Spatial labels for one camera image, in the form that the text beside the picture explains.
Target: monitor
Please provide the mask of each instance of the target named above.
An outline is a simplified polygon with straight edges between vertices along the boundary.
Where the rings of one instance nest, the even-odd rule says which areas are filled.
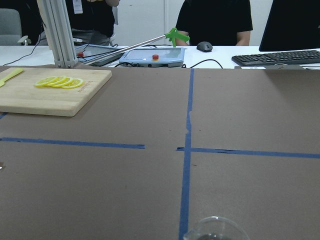
[[[273,0],[259,50],[320,48],[320,0]]]
[[[183,47],[138,48],[124,53],[119,63],[135,67],[180,67],[185,59]]]

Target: yellow knife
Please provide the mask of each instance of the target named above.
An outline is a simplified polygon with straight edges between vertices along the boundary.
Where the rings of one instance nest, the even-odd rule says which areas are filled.
[[[21,67],[18,67],[17,69],[13,70],[12,72],[10,72],[7,76],[5,76],[4,78],[0,79],[0,87],[2,87],[3,85],[5,85],[5,81],[13,78],[14,76],[18,75],[19,73],[23,72],[24,69]]]

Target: person's arm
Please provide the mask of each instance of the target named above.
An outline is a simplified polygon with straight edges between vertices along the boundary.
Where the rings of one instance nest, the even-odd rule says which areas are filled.
[[[110,7],[116,7],[119,5],[120,0],[105,0],[106,4]]]
[[[236,33],[236,46],[249,46],[251,31],[242,31]]]
[[[186,32],[186,31],[178,31],[178,32],[181,33],[181,34],[183,34],[183,35],[189,36],[189,33]],[[185,41],[180,40],[179,38],[176,38],[176,39],[175,39],[175,44],[176,44],[177,46],[189,46],[188,43],[186,43]]]

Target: glass beaker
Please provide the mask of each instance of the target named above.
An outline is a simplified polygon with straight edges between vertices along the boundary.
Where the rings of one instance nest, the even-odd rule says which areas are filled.
[[[247,233],[234,221],[221,216],[202,219],[189,232],[184,240],[250,240]]]

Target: keyboard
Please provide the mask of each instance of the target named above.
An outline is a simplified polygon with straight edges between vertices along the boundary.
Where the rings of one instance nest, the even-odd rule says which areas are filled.
[[[263,65],[300,65],[320,63],[320,51],[281,51],[264,54],[238,55],[231,58],[239,66],[263,66]]]

